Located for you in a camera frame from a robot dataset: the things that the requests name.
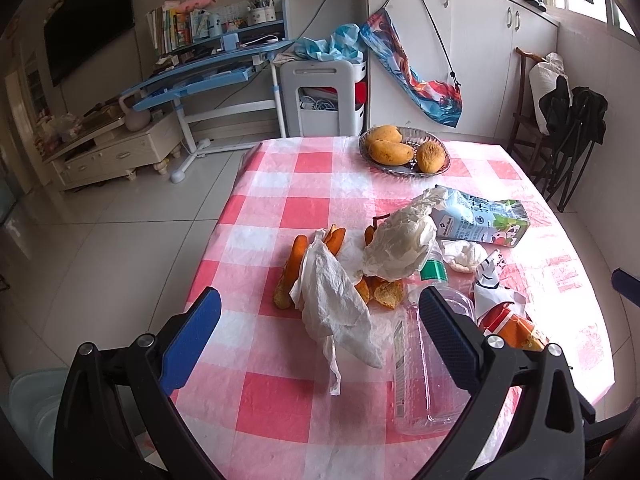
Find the television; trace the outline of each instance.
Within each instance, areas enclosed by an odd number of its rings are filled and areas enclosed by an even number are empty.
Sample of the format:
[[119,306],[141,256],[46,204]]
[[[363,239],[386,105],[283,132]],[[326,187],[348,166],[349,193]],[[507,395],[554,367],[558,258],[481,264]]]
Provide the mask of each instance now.
[[65,0],[44,26],[53,86],[133,25],[131,0]]

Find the pink plush toy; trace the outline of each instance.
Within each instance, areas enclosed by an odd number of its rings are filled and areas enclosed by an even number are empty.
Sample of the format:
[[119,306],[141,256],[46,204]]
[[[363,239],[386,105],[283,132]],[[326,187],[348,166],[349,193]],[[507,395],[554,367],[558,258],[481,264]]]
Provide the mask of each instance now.
[[214,4],[215,0],[187,0],[175,7],[177,12],[191,12],[193,9],[204,9],[209,4]]

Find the plastic bottle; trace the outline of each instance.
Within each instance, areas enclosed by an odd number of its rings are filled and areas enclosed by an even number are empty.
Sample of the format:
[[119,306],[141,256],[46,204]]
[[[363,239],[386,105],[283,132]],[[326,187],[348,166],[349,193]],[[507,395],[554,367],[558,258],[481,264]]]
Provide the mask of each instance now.
[[448,286],[437,242],[420,271],[420,278],[394,330],[394,423],[400,433],[437,434],[453,425],[469,396],[453,383],[422,325],[418,298],[427,286],[435,286],[454,312],[473,317],[473,305],[464,294]]
[[449,283],[447,269],[444,266],[444,260],[442,259],[442,251],[440,250],[440,245],[436,240],[434,241],[431,252],[429,253],[429,259],[420,271],[420,279],[422,280],[420,290],[425,286],[438,284],[446,286]]

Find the fruit bowl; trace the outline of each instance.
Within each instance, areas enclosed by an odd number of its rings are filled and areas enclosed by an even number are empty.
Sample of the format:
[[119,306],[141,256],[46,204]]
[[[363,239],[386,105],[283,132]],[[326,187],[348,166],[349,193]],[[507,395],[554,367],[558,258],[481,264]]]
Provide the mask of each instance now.
[[[384,164],[380,164],[375,160],[373,160],[369,155],[369,150],[367,149],[366,141],[369,133],[373,131],[375,128],[371,128],[367,130],[360,136],[359,144],[360,144],[360,155],[362,155],[362,158],[364,158],[369,164],[371,164],[372,166],[375,166],[379,170],[382,170],[385,173],[389,173],[397,176],[415,176],[415,177],[428,178],[430,176],[440,175],[449,169],[449,166],[451,165],[451,157],[449,156],[449,152],[447,151],[447,148],[438,137],[428,132],[425,132],[424,130],[419,130],[418,128],[409,128],[406,126],[397,126],[397,128],[398,128],[398,132],[400,132],[400,134],[402,135],[401,142],[403,144],[407,144],[411,146],[414,149],[414,158],[412,158],[408,163],[404,164],[403,166],[385,166]],[[444,164],[435,173],[421,172],[420,168],[418,168],[418,163],[415,160],[415,150],[417,150],[418,147],[423,142],[427,142],[427,140],[433,140],[434,142],[437,142],[442,147],[445,154]]]

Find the screw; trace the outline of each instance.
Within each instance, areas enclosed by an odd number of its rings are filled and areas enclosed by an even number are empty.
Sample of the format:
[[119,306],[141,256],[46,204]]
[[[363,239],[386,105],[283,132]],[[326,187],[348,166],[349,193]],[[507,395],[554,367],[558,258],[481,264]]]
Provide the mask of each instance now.
[[137,343],[140,348],[149,348],[154,343],[154,337],[151,334],[143,334],[138,338]]
[[78,353],[80,355],[89,355],[94,349],[94,345],[91,343],[82,343],[80,348],[78,348]]
[[499,335],[491,335],[486,341],[489,343],[491,348],[502,348],[504,346],[504,339],[502,339]]
[[551,355],[555,355],[556,357],[561,356],[562,355],[562,349],[560,348],[560,345],[557,345],[556,343],[551,343],[548,347],[546,347],[549,350],[549,353]]

